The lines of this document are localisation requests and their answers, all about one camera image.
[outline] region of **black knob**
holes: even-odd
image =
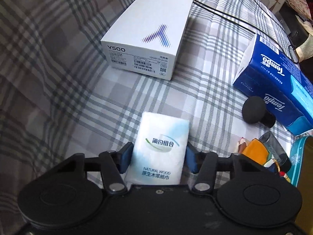
[[[275,116],[267,111],[265,102],[258,96],[251,96],[245,101],[242,117],[248,124],[261,122],[268,128],[272,128],[276,122]]]

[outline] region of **black round object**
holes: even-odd
[[[102,191],[93,182],[71,173],[33,181],[18,196],[26,221],[43,229],[69,228],[88,220],[100,207]]]
[[[255,227],[277,227],[296,217],[302,197],[298,189],[279,176],[249,172],[220,187],[217,202],[237,223]]]
[[[249,97],[242,106],[242,117],[248,124],[261,122],[266,127],[272,128],[276,117],[267,111],[264,100],[259,96]]]

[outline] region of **plaid tablecloth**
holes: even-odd
[[[17,195],[25,184],[74,153],[95,157],[135,142],[143,111],[188,119],[189,141],[224,157],[241,136],[266,131],[243,122],[246,97],[232,86],[253,34],[196,5],[171,81],[108,66],[100,40],[133,1],[0,0],[1,234],[22,224]],[[254,0],[200,1],[287,48]],[[288,152],[293,136],[279,123],[271,130]],[[217,185],[227,179],[218,174]],[[193,180],[184,168],[182,183]]]

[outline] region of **barcode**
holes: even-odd
[[[125,62],[116,61],[116,60],[113,60],[113,59],[111,59],[111,61],[112,61],[112,62],[114,62],[114,63],[119,63],[119,64],[122,64],[122,65],[126,65],[126,63],[125,63]]]
[[[139,63],[139,64],[143,64],[143,65],[151,66],[151,63],[149,63],[149,62],[143,62],[143,61],[139,61],[139,60],[134,60],[134,62]]]
[[[146,68],[148,68],[148,69],[153,69],[152,67],[150,67],[150,66],[146,66],[146,65],[142,65],[142,64],[138,64],[138,63],[134,63],[135,65],[137,65],[137,66],[141,66],[141,67],[146,67]]]
[[[144,68],[144,67],[141,67],[141,66],[136,66],[136,65],[135,65],[135,68],[136,68],[136,69],[140,69],[140,70],[144,70],[144,71],[148,71],[148,72],[153,72],[153,73],[155,73],[155,70],[147,69],[147,68]]]
[[[260,42],[264,43],[271,50],[273,50],[277,55],[279,55],[279,49],[275,47],[272,43],[270,43],[268,40],[265,40],[262,36],[260,36]]]

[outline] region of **blue tempo tissue pack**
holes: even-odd
[[[271,42],[256,34],[244,52],[233,83],[259,96],[269,112],[298,136],[313,129],[313,86]]]

